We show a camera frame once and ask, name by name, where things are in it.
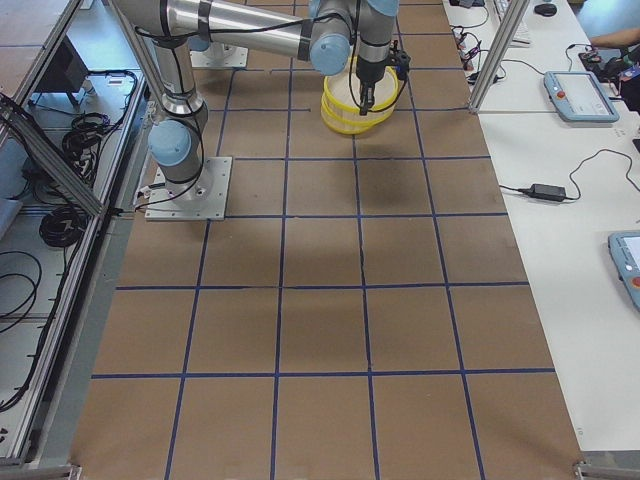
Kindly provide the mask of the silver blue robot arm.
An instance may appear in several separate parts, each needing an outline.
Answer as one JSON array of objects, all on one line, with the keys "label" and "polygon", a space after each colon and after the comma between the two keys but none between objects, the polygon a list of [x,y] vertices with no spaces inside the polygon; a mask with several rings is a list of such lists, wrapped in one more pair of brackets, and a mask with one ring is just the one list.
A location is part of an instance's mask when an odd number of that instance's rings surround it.
[{"label": "silver blue robot arm", "polygon": [[309,63],[324,76],[351,67],[359,81],[356,110],[374,110],[386,68],[405,79],[410,59],[393,39],[396,1],[311,1],[304,18],[231,1],[118,1],[138,39],[155,58],[145,67],[160,82],[168,115],[191,118],[202,108],[196,69],[243,68],[256,50]]}]

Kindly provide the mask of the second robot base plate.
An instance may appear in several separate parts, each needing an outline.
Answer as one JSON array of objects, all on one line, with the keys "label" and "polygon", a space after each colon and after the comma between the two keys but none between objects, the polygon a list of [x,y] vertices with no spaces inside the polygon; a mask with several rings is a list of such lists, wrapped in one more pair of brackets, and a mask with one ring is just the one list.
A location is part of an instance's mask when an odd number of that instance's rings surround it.
[{"label": "second robot base plate", "polygon": [[242,69],[247,65],[249,50],[223,43],[211,43],[205,50],[191,50],[191,63],[195,69]]}]

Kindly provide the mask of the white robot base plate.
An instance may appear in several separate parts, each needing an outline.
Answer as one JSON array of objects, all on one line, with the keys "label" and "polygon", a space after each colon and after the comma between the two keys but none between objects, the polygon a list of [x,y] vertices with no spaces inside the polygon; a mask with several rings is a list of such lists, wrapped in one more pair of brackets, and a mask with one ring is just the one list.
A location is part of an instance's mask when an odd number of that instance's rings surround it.
[{"label": "white robot base plate", "polygon": [[155,183],[164,183],[153,189],[145,207],[148,221],[199,221],[225,219],[229,183],[232,170],[231,157],[207,157],[204,169],[196,185],[176,200],[172,197],[181,192],[177,185],[166,183],[159,167],[155,172]]}]

